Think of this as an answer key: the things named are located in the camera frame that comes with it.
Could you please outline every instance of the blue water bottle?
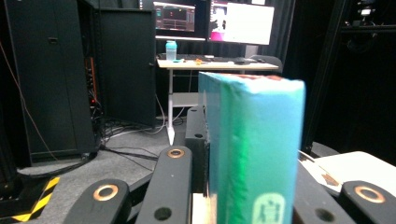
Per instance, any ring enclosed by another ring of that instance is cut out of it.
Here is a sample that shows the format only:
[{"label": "blue water bottle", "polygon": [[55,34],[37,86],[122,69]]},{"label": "blue water bottle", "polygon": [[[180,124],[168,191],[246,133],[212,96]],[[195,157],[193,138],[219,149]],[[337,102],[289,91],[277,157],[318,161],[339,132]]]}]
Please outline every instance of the blue water bottle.
[{"label": "blue water bottle", "polygon": [[166,41],[166,60],[174,61],[176,59],[177,43],[174,40]]}]

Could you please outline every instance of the white desk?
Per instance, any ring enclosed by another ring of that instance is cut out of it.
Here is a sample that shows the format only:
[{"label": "white desk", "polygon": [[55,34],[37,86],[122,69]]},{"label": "white desk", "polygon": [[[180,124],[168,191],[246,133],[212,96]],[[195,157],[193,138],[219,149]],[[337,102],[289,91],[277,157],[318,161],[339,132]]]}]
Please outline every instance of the white desk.
[{"label": "white desk", "polygon": [[277,66],[269,63],[250,63],[238,65],[234,63],[201,63],[197,65],[195,61],[185,61],[184,63],[174,63],[172,61],[157,60],[160,68],[169,70],[169,92],[168,92],[168,122],[166,125],[169,143],[172,146],[175,138],[175,130],[173,128],[173,107],[195,106],[198,103],[198,93],[178,92],[173,93],[173,76],[174,70],[200,70],[200,71],[264,71],[275,70]]}]

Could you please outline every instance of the yellow black warning stripe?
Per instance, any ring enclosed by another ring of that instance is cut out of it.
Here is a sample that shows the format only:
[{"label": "yellow black warning stripe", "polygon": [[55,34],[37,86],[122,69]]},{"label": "yellow black warning stripe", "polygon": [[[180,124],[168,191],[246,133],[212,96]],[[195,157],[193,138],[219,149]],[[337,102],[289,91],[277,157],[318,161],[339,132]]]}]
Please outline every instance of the yellow black warning stripe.
[{"label": "yellow black warning stripe", "polygon": [[49,203],[50,197],[52,196],[52,192],[55,189],[56,185],[59,183],[60,177],[53,177],[44,188],[40,198],[35,203],[30,213],[22,214],[18,216],[13,216],[9,218],[2,218],[0,220],[1,224],[5,223],[17,223],[17,222],[27,222],[29,220],[38,218],[44,207]]}]

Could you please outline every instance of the monitor screen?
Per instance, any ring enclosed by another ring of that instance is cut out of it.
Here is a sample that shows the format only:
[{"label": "monitor screen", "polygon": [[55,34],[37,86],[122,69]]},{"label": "monitor screen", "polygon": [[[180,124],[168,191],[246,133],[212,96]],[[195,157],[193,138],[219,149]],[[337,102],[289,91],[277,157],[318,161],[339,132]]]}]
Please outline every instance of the monitor screen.
[{"label": "monitor screen", "polygon": [[204,0],[146,0],[139,7],[155,10],[157,39],[206,40]]},{"label": "monitor screen", "polygon": [[195,7],[154,2],[155,28],[194,32]]},{"label": "monitor screen", "polygon": [[212,0],[208,40],[269,45],[273,7]]}]

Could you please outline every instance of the cabinet door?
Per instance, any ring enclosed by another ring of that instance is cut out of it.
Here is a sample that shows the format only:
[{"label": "cabinet door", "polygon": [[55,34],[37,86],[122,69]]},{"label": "cabinet door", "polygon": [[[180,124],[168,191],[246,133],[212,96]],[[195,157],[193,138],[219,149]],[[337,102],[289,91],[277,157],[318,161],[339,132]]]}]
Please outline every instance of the cabinet door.
[{"label": "cabinet door", "polygon": [[155,122],[155,27],[147,10],[101,10],[99,52],[108,117],[148,126]]},{"label": "cabinet door", "polygon": [[30,153],[93,151],[77,3],[6,1],[6,8]]}]

